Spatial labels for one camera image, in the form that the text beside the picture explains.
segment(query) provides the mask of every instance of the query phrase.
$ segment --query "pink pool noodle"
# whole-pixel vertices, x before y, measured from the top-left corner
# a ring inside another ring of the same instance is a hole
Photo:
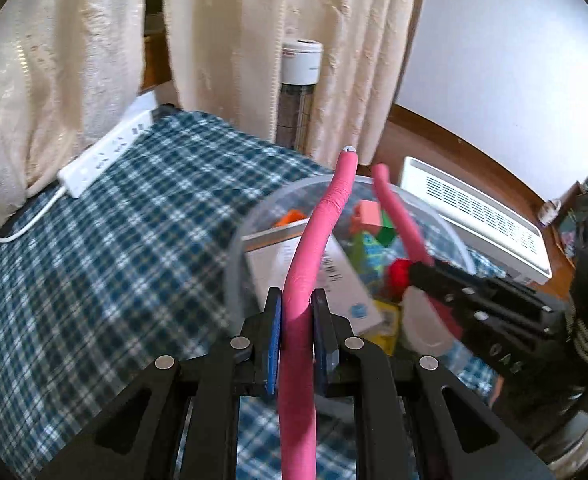
[[[388,167],[385,164],[376,164],[372,168],[372,177],[374,179],[374,193],[380,202],[381,208],[388,214],[389,219],[394,224],[396,233],[403,241],[407,251],[407,258],[412,262],[423,262],[426,265],[433,266],[434,259],[425,249],[425,243],[418,226],[403,206],[399,195],[389,187]],[[452,316],[452,311],[433,298],[430,298],[430,303],[450,333],[455,338],[460,339],[463,335],[463,330]]]
[[[352,192],[358,155],[342,151],[324,196],[298,243],[283,287],[278,411],[283,480],[316,478],[316,410],[309,297],[332,233]]]

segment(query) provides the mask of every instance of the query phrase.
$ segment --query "white box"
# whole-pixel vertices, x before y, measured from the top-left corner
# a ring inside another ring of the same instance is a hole
[[[261,310],[269,288],[283,288],[299,240],[290,238],[245,253]],[[315,288],[325,289],[330,311],[346,317],[355,334],[382,323],[380,312],[333,235],[325,246]]]

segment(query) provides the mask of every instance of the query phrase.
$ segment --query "power outlet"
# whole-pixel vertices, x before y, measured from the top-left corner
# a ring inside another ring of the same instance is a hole
[[[146,110],[121,121],[93,146],[58,172],[58,180],[73,198],[80,197],[153,123]]]

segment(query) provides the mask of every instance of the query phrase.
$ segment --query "blue checkered fabric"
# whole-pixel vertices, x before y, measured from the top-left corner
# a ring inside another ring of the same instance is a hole
[[[484,278],[489,276],[506,277],[507,273],[501,267],[495,266],[486,256],[469,248],[468,251],[476,266],[477,276]],[[489,402],[498,374],[482,359],[474,357],[467,348],[456,342],[454,348],[443,356],[442,361],[465,386],[477,393],[486,403]]]
[[[33,478],[156,356],[206,353],[229,323],[234,230],[274,190],[321,173],[219,118],[182,112],[0,246],[0,456],[17,476]],[[354,478],[355,458],[354,427],[319,415],[318,478]],[[274,406],[243,399],[237,478],[279,471]]]

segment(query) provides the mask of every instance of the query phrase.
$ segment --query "cream curtain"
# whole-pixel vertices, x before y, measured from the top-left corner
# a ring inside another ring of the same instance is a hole
[[[144,0],[8,0],[0,12],[0,227],[138,93]]]
[[[325,46],[306,151],[333,166],[351,144],[369,164],[394,98],[414,0],[165,0],[186,109],[274,140],[285,35]]]

